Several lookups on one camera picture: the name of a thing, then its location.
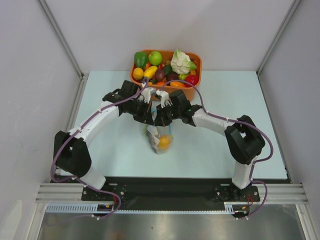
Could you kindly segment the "grey fake fish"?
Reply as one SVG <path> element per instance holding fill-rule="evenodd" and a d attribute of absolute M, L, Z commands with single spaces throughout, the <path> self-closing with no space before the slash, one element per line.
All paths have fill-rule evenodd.
<path fill-rule="evenodd" d="M 160 134 L 159 134 L 158 128 L 153 125 L 148 125 L 146 128 L 145 134 L 147 136 L 151 149 L 153 150 L 154 153 L 157 154 L 159 152 L 158 144 L 160 142 L 159 140 Z"/>

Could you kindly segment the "clear zip top bag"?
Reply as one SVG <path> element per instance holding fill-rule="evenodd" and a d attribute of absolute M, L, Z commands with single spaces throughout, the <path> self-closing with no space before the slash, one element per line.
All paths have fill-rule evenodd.
<path fill-rule="evenodd" d="M 155 126 L 145 124 L 142 129 L 151 150 L 161 155 L 165 153 L 173 143 L 172 126 Z"/>

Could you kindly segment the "orange fake orange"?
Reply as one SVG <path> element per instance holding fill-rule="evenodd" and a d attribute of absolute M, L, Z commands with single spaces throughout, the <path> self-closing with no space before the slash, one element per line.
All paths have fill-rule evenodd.
<path fill-rule="evenodd" d="M 158 148 L 162 151 L 166 151 L 171 145 L 171 137 L 169 135 L 161 135 L 159 137 Z"/>

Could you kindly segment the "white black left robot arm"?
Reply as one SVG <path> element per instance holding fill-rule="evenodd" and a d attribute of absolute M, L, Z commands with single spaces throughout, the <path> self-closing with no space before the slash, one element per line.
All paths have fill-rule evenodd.
<path fill-rule="evenodd" d="M 101 130 L 121 114 L 129 113 L 134 117 L 142 117 L 148 110 L 151 96 L 156 91 L 149 87 L 149 78 L 142 79 L 142 86 L 125 80 L 121 86 L 106 94 L 97 110 L 83 123 L 68 132 L 59 131 L 54 137 L 53 162 L 50 169 L 52 180 L 55 169 L 60 168 L 70 173 L 71 178 L 87 187 L 91 187 L 92 194 L 99 200 L 105 200 L 110 195 L 110 187 L 106 185 L 106 178 L 92 166 L 89 146 L 99 135 Z"/>

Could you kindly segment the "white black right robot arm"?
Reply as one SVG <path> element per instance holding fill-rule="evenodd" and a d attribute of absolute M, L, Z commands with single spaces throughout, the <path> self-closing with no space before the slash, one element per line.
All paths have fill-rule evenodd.
<path fill-rule="evenodd" d="M 230 154 L 236 161 L 230 194 L 237 201 L 247 197 L 253 161 L 266 145 L 252 119 L 243 115 L 232 122 L 213 117 L 201 105 L 192 105 L 182 90 L 170 94 L 157 90 L 155 96 L 160 99 L 154 120 L 156 126 L 165 127 L 180 119 L 184 124 L 205 128 L 226 138 Z"/>

